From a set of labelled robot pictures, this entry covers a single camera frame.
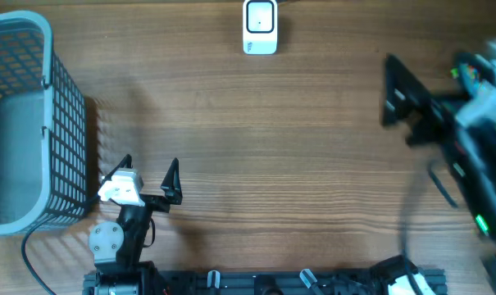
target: gray plastic basket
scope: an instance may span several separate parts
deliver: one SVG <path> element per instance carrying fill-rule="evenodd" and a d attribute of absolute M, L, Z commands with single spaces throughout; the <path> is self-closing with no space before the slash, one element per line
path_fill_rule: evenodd
<path fill-rule="evenodd" d="M 0 14 L 0 234 L 64 228 L 86 212 L 84 97 L 31 11 Z"/>

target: wooden tabletop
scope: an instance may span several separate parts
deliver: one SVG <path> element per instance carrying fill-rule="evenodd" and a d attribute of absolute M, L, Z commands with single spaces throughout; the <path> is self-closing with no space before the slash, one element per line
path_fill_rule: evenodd
<path fill-rule="evenodd" d="M 0 7 L 0 11 L 12 8 Z M 181 206 L 155 214 L 143 251 L 162 270 L 330 270 L 369 267 L 409 246 L 443 268 L 450 294 L 490 294 L 484 244 L 462 205 L 430 183 L 434 148 L 410 150 L 406 128 L 380 126 L 383 60 L 401 58 L 432 90 L 454 89 L 451 56 L 496 36 L 496 1 L 300 1 L 279 7 L 279 49 L 242 50 L 242 3 L 31 7 L 88 98 L 91 180 L 126 153 L 145 191 L 180 159 Z M 35 234 L 29 259 L 58 294 L 93 270 L 89 230 L 119 208 L 99 205 L 67 231 Z M 0 294 L 43 290 L 0 237 Z"/>

